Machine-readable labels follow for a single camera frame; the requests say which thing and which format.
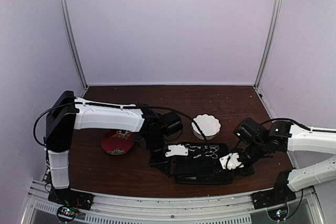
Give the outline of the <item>silver straight scissors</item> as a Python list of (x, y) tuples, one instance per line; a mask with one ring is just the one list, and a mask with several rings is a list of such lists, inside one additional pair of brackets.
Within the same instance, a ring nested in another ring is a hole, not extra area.
[(210, 157), (212, 159), (218, 159), (217, 152), (218, 152), (218, 148), (212, 147), (205, 152), (205, 156)]

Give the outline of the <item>silver thinning scissors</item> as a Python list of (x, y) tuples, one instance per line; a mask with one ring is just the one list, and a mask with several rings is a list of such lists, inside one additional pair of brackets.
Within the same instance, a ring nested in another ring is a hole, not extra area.
[(201, 152), (201, 146), (199, 145), (185, 144), (184, 146), (187, 148), (189, 155), (199, 154)]

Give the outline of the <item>black zip tool case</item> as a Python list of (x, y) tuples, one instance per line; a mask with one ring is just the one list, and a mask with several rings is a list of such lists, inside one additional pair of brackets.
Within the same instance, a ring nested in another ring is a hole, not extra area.
[[(234, 176), (231, 172), (222, 169), (219, 158), (228, 154), (228, 147), (224, 143), (202, 144), (187, 143), (201, 146), (199, 154), (187, 156), (174, 156), (176, 158), (174, 170), (169, 174), (175, 178), (178, 184), (187, 185), (228, 185), (233, 182)], [(218, 159), (205, 156), (205, 152), (210, 148), (218, 148)]]

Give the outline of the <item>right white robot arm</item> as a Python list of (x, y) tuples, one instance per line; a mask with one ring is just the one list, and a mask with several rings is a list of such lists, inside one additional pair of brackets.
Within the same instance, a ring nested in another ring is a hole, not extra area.
[(335, 130), (308, 127), (292, 119), (268, 120), (270, 128), (245, 118), (235, 128), (234, 133), (247, 147), (235, 150), (219, 158), (222, 169), (237, 171), (249, 168), (267, 154), (276, 152), (307, 151), (327, 153), (331, 157), (323, 162), (282, 172), (278, 175), (274, 188), (269, 192), (272, 203), (279, 204), (297, 192), (335, 179)]

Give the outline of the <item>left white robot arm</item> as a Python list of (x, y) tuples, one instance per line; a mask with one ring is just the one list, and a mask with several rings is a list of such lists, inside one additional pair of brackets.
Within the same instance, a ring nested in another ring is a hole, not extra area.
[(183, 129), (181, 115), (173, 109), (159, 114), (154, 106), (89, 101), (67, 90), (38, 119), (42, 116), (46, 118), (46, 132), (40, 145), (46, 149), (54, 194), (64, 205), (71, 205), (76, 199), (75, 192), (69, 189), (69, 151), (74, 130), (138, 133), (149, 149), (151, 165), (165, 174), (170, 173), (171, 157), (189, 154), (185, 145), (165, 142), (166, 137)]

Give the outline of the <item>white scalloped bowl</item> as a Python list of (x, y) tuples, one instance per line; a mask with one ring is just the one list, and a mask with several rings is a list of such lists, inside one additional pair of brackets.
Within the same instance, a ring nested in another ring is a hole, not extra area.
[(191, 128), (193, 134), (200, 140), (204, 140), (204, 138), (202, 134), (199, 132), (197, 126), (195, 125), (195, 122), (202, 130), (203, 134), (205, 135), (208, 141), (215, 138), (221, 130), (221, 124), (219, 119), (217, 119), (213, 115), (208, 114), (198, 115), (192, 120)]

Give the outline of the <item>right round controller board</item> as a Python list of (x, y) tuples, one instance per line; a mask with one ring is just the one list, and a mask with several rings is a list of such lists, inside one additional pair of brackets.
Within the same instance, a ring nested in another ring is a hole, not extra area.
[(287, 219), (289, 213), (288, 206), (281, 206), (278, 208), (268, 209), (267, 214), (268, 217), (273, 221), (284, 221)]

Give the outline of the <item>round controller board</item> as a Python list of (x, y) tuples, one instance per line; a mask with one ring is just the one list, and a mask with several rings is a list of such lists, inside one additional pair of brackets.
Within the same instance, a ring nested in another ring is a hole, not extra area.
[(56, 211), (56, 217), (62, 222), (73, 221), (77, 215), (76, 211), (66, 206), (60, 206)]
[(268, 209), (267, 214), (268, 217), (273, 221), (284, 221), (287, 219), (289, 213), (288, 206), (281, 206), (278, 208)]

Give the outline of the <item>left round controller board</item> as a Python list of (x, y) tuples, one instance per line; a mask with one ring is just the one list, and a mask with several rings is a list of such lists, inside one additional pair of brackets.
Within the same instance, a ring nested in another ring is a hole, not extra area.
[(77, 215), (76, 211), (66, 206), (60, 206), (56, 211), (56, 217), (62, 222), (73, 221)]

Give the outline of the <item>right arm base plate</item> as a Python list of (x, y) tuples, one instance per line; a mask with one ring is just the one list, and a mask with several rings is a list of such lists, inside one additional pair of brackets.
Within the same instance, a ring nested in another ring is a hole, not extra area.
[(289, 191), (280, 191), (275, 189), (259, 191), (251, 194), (254, 209), (268, 208), (276, 205), (285, 204), (288, 201), (296, 199), (296, 193)]

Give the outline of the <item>aluminium front rail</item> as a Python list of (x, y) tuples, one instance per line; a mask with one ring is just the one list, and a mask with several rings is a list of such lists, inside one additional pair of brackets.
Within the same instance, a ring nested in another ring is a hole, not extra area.
[(286, 205), (256, 209), (250, 193), (192, 198), (142, 198), (95, 193), (90, 210), (71, 223), (278, 223), (275, 213), (287, 207), (284, 223), (325, 223), (314, 189), (297, 193)]

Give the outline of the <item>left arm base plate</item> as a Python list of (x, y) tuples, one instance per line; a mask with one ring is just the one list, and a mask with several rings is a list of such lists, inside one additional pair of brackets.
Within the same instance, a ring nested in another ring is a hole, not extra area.
[(94, 195), (72, 189), (51, 189), (48, 200), (73, 209), (90, 210)]

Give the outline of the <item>right aluminium frame post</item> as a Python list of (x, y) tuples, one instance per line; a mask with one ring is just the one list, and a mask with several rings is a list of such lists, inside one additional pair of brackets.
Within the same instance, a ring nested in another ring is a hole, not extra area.
[(283, 0), (274, 0), (271, 19), (270, 19), (270, 24), (269, 24), (269, 29), (268, 29), (268, 34), (267, 34), (267, 38), (266, 38), (266, 43), (265, 43), (265, 47), (264, 47), (264, 50), (263, 50), (261, 62), (260, 62), (260, 65), (259, 65), (257, 77), (256, 77), (256, 80), (255, 80), (255, 83), (254, 83), (254, 88), (256, 90), (259, 89), (259, 87), (261, 85), (261, 82), (262, 82), (264, 72), (266, 70), (267, 61), (268, 61), (268, 58), (270, 56), (271, 47), (272, 47), (272, 43), (274, 41), (274, 37), (275, 37), (275, 33), (276, 33), (276, 27), (277, 27), (277, 24), (278, 24), (278, 20), (279, 20), (281, 8), (282, 8), (282, 3), (283, 3)]

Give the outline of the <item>aluminium frame post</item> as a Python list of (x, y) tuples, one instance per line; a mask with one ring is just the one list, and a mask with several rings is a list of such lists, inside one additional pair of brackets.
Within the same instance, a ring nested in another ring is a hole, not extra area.
[(267, 34), (267, 38), (266, 38), (266, 43), (265, 43), (265, 47), (264, 47), (264, 50), (263, 50), (261, 62), (260, 62), (260, 65), (259, 65), (257, 77), (256, 77), (256, 80), (255, 80), (255, 83), (254, 83), (254, 88), (256, 90), (259, 89), (259, 87), (261, 85), (261, 82), (262, 82), (264, 72), (266, 70), (267, 61), (268, 61), (268, 58), (270, 56), (271, 47), (272, 47), (272, 43), (274, 41), (274, 37), (275, 37), (275, 33), (276, 33), (276, 27), (277, 27), (277, 24), (278, 24), (278, 20), (279, 20), (281, 8), (282, 8), (282, 3), (283, 3), (283, 0), (274, 0), (271, 19), (270, 19), (270, 24), (269, 24), (269, 29), (268, 29), (268, 34)]
[(78, 55), (78, 49), (77, 49), (74, 32), (73, 32), (72, 25), (71, 25), (67, 0), (59, 0), (59, 1), (60, 1), (61, 10), (62, 10), (62, 16), (63, 16), (63, 20), (65, 24), (66, 35), (67, 35), (68, 44), (70, 47), (71, 56), (74, 61), (75, 69), (77, 71), (81, 85), (84, 89), (86, 89), (88, 87), (88, 84), (87, 84), (87, 81), (86, 81), (86, 78), (83, 72), (82, 64), (80, 62), (80, 58)]

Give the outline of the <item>left aluminium frame post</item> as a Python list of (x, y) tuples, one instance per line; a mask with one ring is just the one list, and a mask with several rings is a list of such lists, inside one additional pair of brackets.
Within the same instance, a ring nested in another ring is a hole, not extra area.
[(62, 16), (63, 16), (63, 20), (65, 24), (66, 35), (67, 35), (68, 44), (70, 47), (71, 56), (74, 61), (75, 69), (77, 71), (81, 85), (84, 89), (86, 89), (88, 87), (88, 84), (87, 84), (87, 81), (86, 81), (86, 78), (83, 72), (82, 64), (80, 62), (80, 58), (78, 55), (78, 49), (77, 49), (74, 32), (73, 32), (72, 25), (71, 25), (67, 0), (59, 0), (59, 1), (60, 1), (61, 10), (62, 10)]

